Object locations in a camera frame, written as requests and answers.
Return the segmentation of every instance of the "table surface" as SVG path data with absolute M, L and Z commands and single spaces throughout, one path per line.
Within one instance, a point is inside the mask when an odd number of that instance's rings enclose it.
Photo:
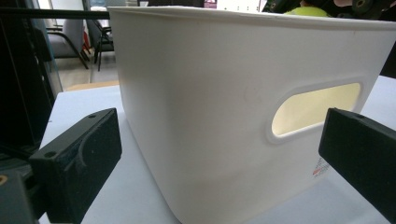
M 118 110 L 122 157 L 82 223 L 179 223 L 167 206 L 133 138 L 121 104 L 120 87 L 58 95 L 42 146 L 85 116 Z M 361 113 L 396 130 L 396 79 L 379 77 Z M 40 223 L 49 223 L 47 216 Z M 331 170 L 322 181 L 246 222 L 388 223 L 343 177 Z

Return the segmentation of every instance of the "white table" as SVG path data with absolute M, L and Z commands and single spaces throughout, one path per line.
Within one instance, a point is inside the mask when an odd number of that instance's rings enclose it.
M 149 172 L 125 118 L 120 88 L 105 87 L 58 95 L 42 146 L 83 117 L 116 107 L 122 156 L 82 223 L 179 223 Z M 361 112 L 396 130 L 396 79 L 380 77 Z M 40 223 L 49 223 L 46 216 Z M 254 217 L 253 223 L 388 223 L 339 174 L 330 174 L 304 193 Z

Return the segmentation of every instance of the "black horizontal bar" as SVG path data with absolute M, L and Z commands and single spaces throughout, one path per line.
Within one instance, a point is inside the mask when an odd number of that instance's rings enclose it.
M 0 18 L 109 20 L 107 11 L 0 7 Z

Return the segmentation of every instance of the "chair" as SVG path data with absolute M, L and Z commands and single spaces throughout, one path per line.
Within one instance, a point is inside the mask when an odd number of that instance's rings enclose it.
M 89 61 L 83 50 L 82 20 L 65 20 L 61 32 L 48 32 L 54 58 L 79 58 L 88 69 Z
M 102 27 L 98 20 L 87 20 L 88 30 L 92 39 L 92 45 L 95 48 L 93 54 L 94 63 L 99 59 L 98 71 L 100 71 L 100 65 L 102 61 L 102 52 L 114 51 L 113 38 L 110 27 Z

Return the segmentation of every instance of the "white plastic bin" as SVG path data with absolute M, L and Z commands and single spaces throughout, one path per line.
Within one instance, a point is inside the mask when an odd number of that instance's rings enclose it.
M 359 112 L 396 39 L 382 21 L 109 11 L 127 119 L 182 223 L 241 223 L 318 182 L 327 108 Z

